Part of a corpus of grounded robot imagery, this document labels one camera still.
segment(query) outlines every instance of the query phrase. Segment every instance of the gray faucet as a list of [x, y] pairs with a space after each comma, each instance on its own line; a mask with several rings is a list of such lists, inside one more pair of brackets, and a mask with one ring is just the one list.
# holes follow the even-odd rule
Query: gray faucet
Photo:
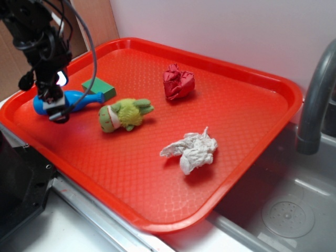
[[312, 155], [318, 152], [321, 132], [336, 137], [336, 39], [325, 49], [311, 79], [303, 105], [296, 149]]

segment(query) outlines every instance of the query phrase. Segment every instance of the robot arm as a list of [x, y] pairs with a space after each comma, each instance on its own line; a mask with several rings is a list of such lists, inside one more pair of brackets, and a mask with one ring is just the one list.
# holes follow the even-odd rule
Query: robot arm
[[[65, 41], [59, 30], [50, 25], [51, 12], [41, 0], [0, 0], [0, 19], [13, 36], [13, 45], [23, 51], [31, 71], [22, 77], [20, 89], [27, 91], [34, 84], [38, 97], [48, 105], [47, 113], [53, 115], [66, 108], [64, 93], [57, 72], [66, 68], [71, 59], [69, 40]], [[69, 115], [56, 120], [64, 123]]]

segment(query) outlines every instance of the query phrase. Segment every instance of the sink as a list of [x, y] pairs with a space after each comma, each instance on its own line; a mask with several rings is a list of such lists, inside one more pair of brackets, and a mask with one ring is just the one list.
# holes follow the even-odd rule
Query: sink
[[336, 142], [317, 154], [295, 151], [290, 123], [216, 206], [215, 211], [275, 251], [336, 248]]

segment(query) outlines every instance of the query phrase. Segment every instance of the plastic tray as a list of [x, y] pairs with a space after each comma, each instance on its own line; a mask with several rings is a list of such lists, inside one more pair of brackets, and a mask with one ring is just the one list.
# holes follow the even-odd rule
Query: plastic tray
[[[136, 38], [97, 48], [97, 77], [117, 96], [150, 99], [155, 110], [141, 126], [103, 133], [102, 105], [74, 112], [55, 124], [33, 110], [36, 89], [20, 92], [0, 110], [0, 121], [50, 159], [66, 176], [136, 227], [167, 233], [202, 220], [283, 129], [302, 104], [291, 81]], [[195, 73], [195, 90], [168, 101], [162, 75], [168, 65]], [[91, 78], [92, 55], [68, 67], [65, 90], [81, 90]], [[208, 134], [218, 142], [214, 162], [185, 176], [179, 157], [160, 157], [185, 133]]]

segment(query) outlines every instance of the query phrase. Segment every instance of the crumpled white cloth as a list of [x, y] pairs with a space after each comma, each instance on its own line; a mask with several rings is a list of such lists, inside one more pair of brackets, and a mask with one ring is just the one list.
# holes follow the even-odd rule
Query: crumpled white cloth
[[207, 134], [208, 127], [205, 128], [203, 134], [187, 133], [184, 139], [179, 140], [165, 147], [160, 156], [179, 156], [180, 167], [185, 175], [189, 175], [196, 167], [213, 162], [213, 153], [217, 149], [217, 141], [210, 138]]

